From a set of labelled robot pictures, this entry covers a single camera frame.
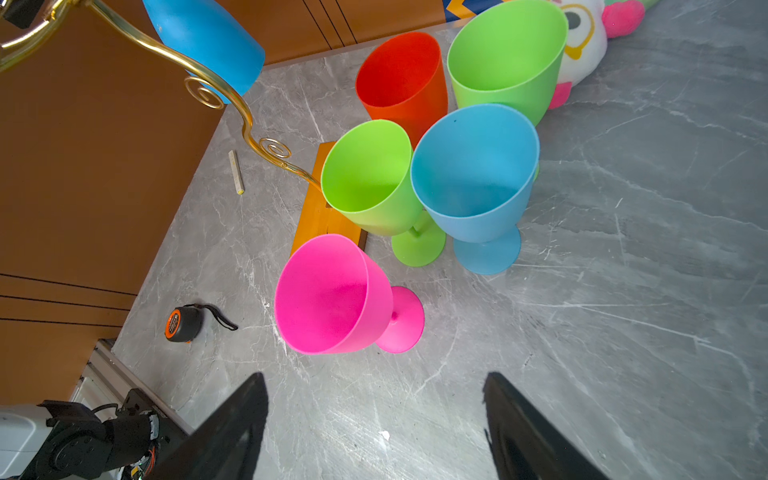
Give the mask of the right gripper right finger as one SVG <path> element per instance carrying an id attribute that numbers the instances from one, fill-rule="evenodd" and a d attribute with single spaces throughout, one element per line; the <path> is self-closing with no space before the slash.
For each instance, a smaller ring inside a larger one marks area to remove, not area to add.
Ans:
<path id="1" fill-rule="evenodd" d="M 488 374 L 483 393 L 500 479 L 607 479 L 501 373 Z"/>

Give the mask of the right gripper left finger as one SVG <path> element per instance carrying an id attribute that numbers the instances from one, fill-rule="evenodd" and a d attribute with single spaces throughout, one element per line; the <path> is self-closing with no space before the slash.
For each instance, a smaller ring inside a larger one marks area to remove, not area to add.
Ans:
<path id="1" fill-rule="evenodd" d="M 250 375 L 149 474 L 151 479 L 254 478 L 269 413 L 264 375 Z"/>

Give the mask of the pink wine glass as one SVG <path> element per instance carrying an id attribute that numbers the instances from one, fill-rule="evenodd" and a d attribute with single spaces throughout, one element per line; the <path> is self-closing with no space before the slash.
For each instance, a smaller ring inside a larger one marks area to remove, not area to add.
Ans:
<path id="1" fill-rule="evenodd" d="M 393 286 L 372 258 L 338 234 L 315 237 L 290 257 L 274 307 L 283 340 L 308 355 L 351 353 L 372 344 L 403 353 L 425 329 L 419 297 Z"/>

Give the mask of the blue wine glass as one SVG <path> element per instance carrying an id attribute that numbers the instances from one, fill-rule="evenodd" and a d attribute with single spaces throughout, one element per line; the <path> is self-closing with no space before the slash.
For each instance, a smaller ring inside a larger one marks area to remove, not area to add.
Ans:
<path id="1" fill-rule="evenodd" d="M 531 121 L 502 104 L 455 110 L 419 141 L 410 178 L 459 263 L 478 275 L 508 269 L 521 251 L 518 224 L 539 166 Z"/>
<path id="2" fill-rule="evenodd" d="M 149 19 L 167 47 L 203 64 L 243 95 L 266 60 L 263 47 L 212 0 L 144 0 Z"/>

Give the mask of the green wine glass front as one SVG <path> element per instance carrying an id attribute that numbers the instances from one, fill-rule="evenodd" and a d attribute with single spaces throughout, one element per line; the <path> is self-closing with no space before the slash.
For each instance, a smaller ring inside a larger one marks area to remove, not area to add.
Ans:
<path id="1" fill-rule="evenodd" d="M 441 255 L 446 233 L 414 193 L 412 155 L 400 125 L 383 119 L 364 122 L 334 144 L 320 182 L 332 208 L 361 229 L 389 237 L 402 264 L 423 267 Z"/>

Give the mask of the green wine glass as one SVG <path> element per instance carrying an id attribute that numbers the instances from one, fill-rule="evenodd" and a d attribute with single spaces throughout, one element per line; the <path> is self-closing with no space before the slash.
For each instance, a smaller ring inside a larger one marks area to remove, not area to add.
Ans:
<path id="1" fill-rule="evenodd" d="M 364 122 L 334 144 L 320 182 L 332 208 L 361 229 L 389 237 L 402 264 L 423 267 L 441 255 L 446 233 L 414 193 L 412 155 L 400 125 L 383 119 Z"/>
<path id="2" fill-rule="evenodd" d="M 568 38 L 554 3 L 509 1 L 465 25 L 447 55 L 457 106 L 503 104 L 538 125 L 553 98 Z"/>

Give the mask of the red wine glass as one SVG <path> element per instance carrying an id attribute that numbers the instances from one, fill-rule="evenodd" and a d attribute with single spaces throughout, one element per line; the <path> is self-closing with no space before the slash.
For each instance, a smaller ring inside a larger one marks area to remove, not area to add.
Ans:
<path id="1" fill-rule="evenodd" d="M 373 50 L 355 90 L 371 119 L 397 123 L 413 146 L 449 110 L 441 49 L 423 32 L 397 35 Z"/>

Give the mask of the blue wine glass back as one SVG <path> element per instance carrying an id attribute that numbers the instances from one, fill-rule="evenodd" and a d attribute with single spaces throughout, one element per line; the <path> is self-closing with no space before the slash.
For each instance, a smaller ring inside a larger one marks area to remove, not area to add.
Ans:
<path id="1" fill-rule="evenodd" d="M 144 0 L 149 19 L 167 47 L 203 64 L 243 95 L 266 60 L 263 47 L 212 0 Z"/>

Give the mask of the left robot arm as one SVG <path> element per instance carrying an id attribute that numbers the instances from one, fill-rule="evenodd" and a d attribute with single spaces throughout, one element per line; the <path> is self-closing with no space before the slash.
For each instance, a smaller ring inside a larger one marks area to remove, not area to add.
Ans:
<path id="1" fill-rule="evenodd" d="M 97 479 L 151 455 L 160 417 L 117 409 L 102 420 L 98 408 L 47 400 L 1 407 L 3 479 Z"/>

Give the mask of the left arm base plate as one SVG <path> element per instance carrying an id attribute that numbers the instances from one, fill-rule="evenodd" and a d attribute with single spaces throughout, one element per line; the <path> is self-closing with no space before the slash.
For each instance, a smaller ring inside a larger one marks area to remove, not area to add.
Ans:
<path id="1" fill-rule="evenodd" d="M 189 436 L 173 411 L 140 388 L 131 389 L 121 407 L 125 415 L 146 414 L 153 417 L 149 449 L 139 460 L 118 470 L 118 479 L 147 479 Z"/>

